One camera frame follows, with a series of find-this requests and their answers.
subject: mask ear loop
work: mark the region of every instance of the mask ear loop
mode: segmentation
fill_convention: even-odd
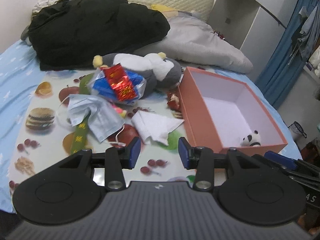
[[[111,144],[117,144],[117,145],[119,145],[119,146],[121,146],[121,147],[125,147],[126,144],[125,144],[125,143],[122,143],[122,142],[119,142],[119,140],[118,140],[118,135],[119,135],[123,130],[124,130],[124,125],[122,126],[122,129],[117,133],[117,135],[116,135],[116,141],[115,141],[115,142],[109,142],[109,143],[111,143]]]
[[[60,105],[58,106],[57,111],[56,111],[56,118],[57,118],[58,123],[59,123],[61,126],[63,126],[63,127],[66,128],[66,129],[72,129],[73,127],[72,127],[71,124],[65,125],[65,122],[61,122],[61,120],[60,120],[60,118],[59,118],[59,112],[58,112],[58,110],[60,109],[60,107],[62,106],[62,104],[64,103],[64,101],[66,101],[68,98],[69,98],[69,95],[68,95],[65,99],[63,99],[63,100],[61,101],[61,103],[60,103]]]

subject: panda toy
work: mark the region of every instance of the panda toy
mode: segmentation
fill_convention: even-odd
[[[261,146],[261,137],[257,130],[253,133],[249,134],[247,137],[244,137],[241,146],[253,146],[258,147]]]

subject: shoebox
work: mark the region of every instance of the shoebox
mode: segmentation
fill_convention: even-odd
[[[191,146],[215,153],[236,147],[248,156],[279,153],[287,141],[260,99],[244,82],[187,67],[178,87],[184,126]],[[261,146],[242,147],[255,130]]]

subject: plastic bag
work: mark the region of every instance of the plastic bag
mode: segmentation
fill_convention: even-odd
[[[124,71],[128,75],[132,85],[134,86],[133,89],[137,95],[135,98],[119,101],[114,90],[111,88],[107,79],[105,78],[103,70],[101,70],[100,68],[97,68],[96,72],[93,75],[93,78],[87,84],[90,93],[95,96],[103,96],[112,103],[133,105],[139,98],[143,96],[147,81],[142,76],[134,72],[125,69]]]

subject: face mask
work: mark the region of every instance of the face mask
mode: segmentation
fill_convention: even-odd
[[[89,113],[89,129],[100,143],[124,125],[124,119],[105,99],[92,95],[69,95],[68,117],[72,126],[80,124]]]

